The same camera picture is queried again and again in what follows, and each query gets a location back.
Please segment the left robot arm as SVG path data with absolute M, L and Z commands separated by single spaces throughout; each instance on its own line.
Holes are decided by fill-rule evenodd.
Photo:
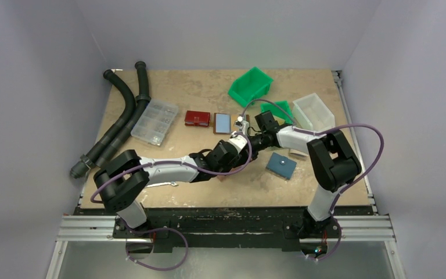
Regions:
M 129 228 L 142 227 L 148 216 L 136 198 L 143 189 L 155 184 L 199 183 L 217 176 L 236 174 L 250 163 L 256 151 L 257 148 L 243 135 L 220 140 L 209 151 L 172 159 L 140 157 L 130 149 L 94 175 L 97 189 L 91 196 L 91 202 L 103 204 Z

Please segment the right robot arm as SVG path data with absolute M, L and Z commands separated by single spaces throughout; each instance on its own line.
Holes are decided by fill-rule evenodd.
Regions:
M 260 132 L 251 137 L 254 151 L 268 147 L 295 149 L 310 159 L 318 189 L 303 213 L 303 220 L 320 223 L 331 219 L 340 191 L 362 172 L 342 126 L 310 131 L 288 123 L 279 124 L 271 112 L 260 113 L 255 120 Z

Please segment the pink leather card holder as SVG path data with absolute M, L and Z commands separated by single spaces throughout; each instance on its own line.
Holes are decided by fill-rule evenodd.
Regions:
M 219 176 L 217 176 L 217 178 L 218 178 L 220 181 L 224 181 L 226 178 L 228 178 L 228 176 L 219 175 Z

